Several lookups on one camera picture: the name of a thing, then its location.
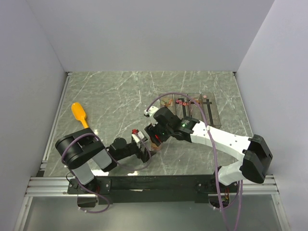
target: yellow scoop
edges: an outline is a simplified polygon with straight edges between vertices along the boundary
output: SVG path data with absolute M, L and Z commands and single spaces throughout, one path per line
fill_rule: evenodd
M 88 128 L 88 124 L 86 122 L 86 118 L 87 118 L 87 114 L 85 112 L 85 110 L 83 110 L 82 106 L 80 105 L 80 103 L 73 103 L 72 104 L 72 112 L 75 116 L 76 120 L 79 120 L 84 128 Z

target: marble table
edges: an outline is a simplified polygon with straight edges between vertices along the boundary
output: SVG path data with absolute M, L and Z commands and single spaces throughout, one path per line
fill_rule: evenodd
M 63 177 L 68 173 L 54 147 L 62 136 L 83 129 L 76 121 L 71 105 L 79 102 L 87 113 L 92 130 L 109 146 L 116 137 L 130 142 L 131 130 L 144 131 L 150 123 L 143 116 L 149 103 L 166 92 L 211 92 L 215 94 L 221 130 L 241 136 L 252 136 L 233 72 L 207 71 L 153 71 L 153 72 L 73 72 L 62 100 L 53 138 L 48 149 L 45 177 Z M 221 166 L 233 163 L 235 159 L 218 152 Z M 142 161 L 131 156 L 120 161 L 130 167 L 139 168 Z M 214 158 L 212 148 L 184 141 L 169 139 L 161 151 L 153 156 L 148 168 L 142 171 L 128 171 L 116 167 L 102 172 L 92 161 L 89 165 L 95 175 L 190 175 L 212 174 Z

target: orange spatula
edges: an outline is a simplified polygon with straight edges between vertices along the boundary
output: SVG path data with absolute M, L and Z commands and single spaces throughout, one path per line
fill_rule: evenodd
M 84 128 L 88 128 L 88 124 L 86 122 L 86 118 L 87 118 L 87 114 L 85 112 L 85 110 L 83 110 L 82 106 L 80 105 L 80 103 L 73 103 L 72 104 L 72 112 L 75 116 L 76 120 L 79 120 Z

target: white wall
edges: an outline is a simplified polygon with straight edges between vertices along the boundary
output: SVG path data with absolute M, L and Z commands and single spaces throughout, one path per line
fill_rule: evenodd
M 27 0 L 66 71 L 237 71 L 273 0 Z
M 307 230 L 308 2 L 275 0 L 237 73 L 253 131 L 265 137 L 293 231 Z
M 0 1 L 0 230 L 13 229 L 36 174 L 65 72 L 25 0 Z

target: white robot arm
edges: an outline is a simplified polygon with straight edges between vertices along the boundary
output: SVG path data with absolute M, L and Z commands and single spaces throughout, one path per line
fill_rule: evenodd
M 144 115 L 151 120 L 145 130 L 157 146 L 172 136 L 177 140 L 212 147 L 208 134 L 210 130 L 216 149 L 237 159 L 237 162 L 219 169 L 218 180 L 223 185 L 227 186 L 243 179 L 255 183 L 264 182 L 272 154 L 261 136 L 238 136 L 211 126 L 206 127 L 204 122 L 195 118 L 179 119 L 166 107 L 151 107 L 149 111 L 144 111 Z

